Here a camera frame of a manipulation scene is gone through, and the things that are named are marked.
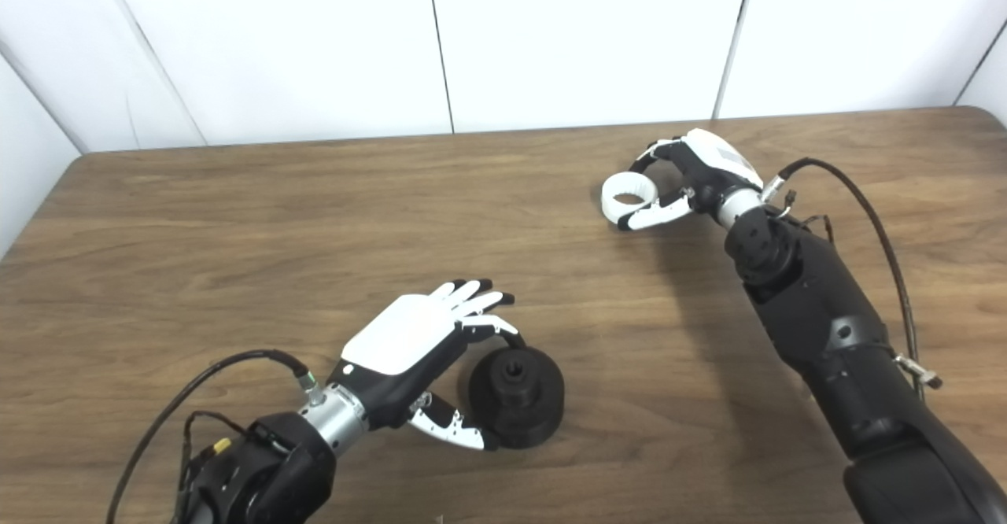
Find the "wire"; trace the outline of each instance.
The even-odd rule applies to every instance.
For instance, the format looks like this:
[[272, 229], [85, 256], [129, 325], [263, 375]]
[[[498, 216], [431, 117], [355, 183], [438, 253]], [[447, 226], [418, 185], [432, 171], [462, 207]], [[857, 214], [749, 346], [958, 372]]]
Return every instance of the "wire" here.
[[801, 227], [807, 228], [809, 225], [819, 220], [822, 220], [822, 222], [825, 223], [825, 234], [827, 234], [827, 236], [829, 237], [829, 243], [831, 245], [835, 245], [836, 236], [833, 234], [832, 231], [832, 220], [829, 219], [829, 216], [827, 216], [826, 214], [819, 214], [817, 216], [812, 216], [809, 219], [806, 219], [805, 221], [801, 222]]
[[[871, 206], [871, 203], [867, 201], [867, 198], [860, 191], [857, 184], [853, 183], [853, 180], [843, 173], [841, 169], [818, 158], [802, 158], [790, 162], [777, 175], [783, 180], [787, 180], [790, 179], [790, 176], [795, 172], [806, 166], [818, 166], [839, 178], [839, 181], [846, 185], [847, 189], [856, 198], [860, 207], [867, 213], [867, 218], [871, 220], [874, 232], [877, 233], [878, 241], [881, 242], [884, 256], [888, 259], [888, 268], [891, 269], [892, 279], [895, 281], [895, 290], [898, 292], [899, 307], [902, 311], [902, 324], [905, 328], [905, 346], [909, 353], [909, 359], [913, 361], [919, 360], [919, 351], [916, 348], [916, 323], [912, 320], [912, 306], [909, 303], [909, 293], [905, 288], [905, 279], [902, 278], [902, 269], [898, 266], [898, 259], [895, 258], [895, 250], [891, 246], [888, 234], [884, 231], [884, 226], [881, 225], [881, 219], [878, 217], [877, 212], [874, 211], [874, 206]], [[915, 389], [919, 401], [922, 402], [924, 400], [923, 385], [919, 384], [919, 380], [913, 378], [912, 387]]]
[[195, 410], [190, 413], [187, 418], [185, 418], [185, 425], [182, 428], [181, 468], [178, 471], [178, 494], [175, 497], [175, 510], [173, 516], [171, 517], [172, 523], [178, 523], [181, 521], [182, 514], [185, 512], [185, 507], [188, 506], [189, 495], [191, 493], [190, 487], [192, 485], [192, 478], [194, 477], [194, 475], [190, 472], [192, 467], [192, 422], [200, 416], [220, 420], [239, 435], [244, 436], [248, 434], [248, 431], [246, 431], [244, 427], [238, 425], [232, 421], [230, 417], [224, 416], [224, 414], [220, 412]]
[[130, 478], [133, 477], [133, 471], [136, 470], [137, 464], [140, 463], [140, 457], [143, 456], [143, 452], [147, 449], [147, 446], [150, 445], [151, 440], [154, 439], [154, 435], [157, 433], [157, 430], [164, 425], [165, 420], [167, 420], [168, 417], [178, 409], [178, 406], [180, 406], [181, 403], [184, 402], [185, 399], [199, 387], [199, 385], [209, 380], [210, 377], [220, 373], [224, 369], [227, 369], [227, 367], [252, 359], [269, 359], [270, 361], [280, 363], [289, 368], [294, 374], [294, 377], [297, 378], [303, 377], [308, 373], [308, 368], [305, 367], [303, 363], [298, 361], [293, 355], [275, 349], [256, 349], [254, 351], [238, 353], [220, 360], [209, 366], [209, 368], [205, 371], [196, 375], [194, 379], [189, 381], [189, 383], [186, 384], [181, 391], [179, 391], [178, 394], [171, 399], [170, 402], [168, 402], [167, 406], [161, 410], [161, 413], [157, 414], [157, 417], [154, 418], [150, 427], [147, 428], [143, 437], [141, 437], [140, 441], [136, 444], [136, 448], [133, 449], [133, 453], [130, 455], [129, 461], [126, 462], [126, 468], [123, 469], [123, 474], [122, 477], [119, 478], [116, 490], [112, 493], [112, 500], [109, 502], [109, 512], [105, 517], [106, 524], [115, 524], [116, 512], [119, 510], [119, 504], [122, 502], [123, 494], [126, 492], [126, 486], [129, 484]]

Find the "wood grain surface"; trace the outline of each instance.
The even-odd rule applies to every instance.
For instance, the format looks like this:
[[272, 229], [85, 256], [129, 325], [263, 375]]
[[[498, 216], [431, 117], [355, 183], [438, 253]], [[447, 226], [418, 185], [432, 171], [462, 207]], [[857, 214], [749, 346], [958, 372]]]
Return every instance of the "wood grain surface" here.
[[[632, 234], [600, 184], [652, 140], [699, 125], [768, 177], [803, 155], [873, 201], [902, 262], [929, 404], [1007, 486], [1007, 132], [971, 108], [92, 154], [0, 265], [0, 521], [98, 522], [165, 402], [225, 355], [262, 347], [327, 373], [401, 293], [489, 277], [500, 315], [557, 360], [558, 433], [483, 453], [410, 428], [368, 434], [313, 522], [848, 523], [845, 458], [778, 361], [706, 218]], [[675, 179], [665, 170], [662, 182]], [[901, 346], [866, 218], [816, 169], [796, 213], [828, 213]], [[489, 345], [438, 381], [460, 377]], [[185, 409], [242, 422], [301, 404], [246, 364]], [[221, 436], [206, 422], [197, 442]], [[177, 416], [122, 522], [165, 522]]]

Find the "white wall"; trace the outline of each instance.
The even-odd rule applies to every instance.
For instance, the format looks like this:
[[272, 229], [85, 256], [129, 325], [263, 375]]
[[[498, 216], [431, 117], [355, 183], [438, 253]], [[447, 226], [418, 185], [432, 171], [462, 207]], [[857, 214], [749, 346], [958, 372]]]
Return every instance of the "white wall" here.
[[1007, 31], [996, 44], [959, 101], [959, 105], [981, 107], [1007, 126]]
[[951, 105], [1007, 0], [749, 0], [720, 115]]
[[0, 58], [0, 258], [78, 156], [66, 135]]
[[457, 132], [705, 119], [741, 0], [436, 0]]
[[126, 0], [209, 144], [449, 133], [431, 0]]
[[0, 42], [86, 151], [204, 144], [118, 0], [0, 0]]

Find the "white plastic ring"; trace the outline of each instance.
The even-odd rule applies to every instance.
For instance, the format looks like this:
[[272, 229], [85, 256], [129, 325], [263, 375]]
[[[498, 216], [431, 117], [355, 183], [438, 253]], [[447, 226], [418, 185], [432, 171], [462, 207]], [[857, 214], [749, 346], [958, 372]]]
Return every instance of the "white plastic ring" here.
[[[623, 204], [616, 195], [629, 194], [642, 200], [639, 204]], [[658, 199], [658, 186], [651, 178], [637, 172], [619, 172], [608, 176], [601, 186], [601, 213], [612, 223]]]

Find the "black cylindrical object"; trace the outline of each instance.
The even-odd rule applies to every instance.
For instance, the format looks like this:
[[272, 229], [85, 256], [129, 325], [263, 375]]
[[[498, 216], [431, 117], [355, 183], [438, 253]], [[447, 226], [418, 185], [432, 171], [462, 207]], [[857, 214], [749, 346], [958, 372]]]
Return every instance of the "black cylindrical object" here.
[[548, 439], [563, 419], [563, 374], [537, 349], [499, 349], [482, 358], [468, 381], [475, 423], [500, 445], [524, 449]]

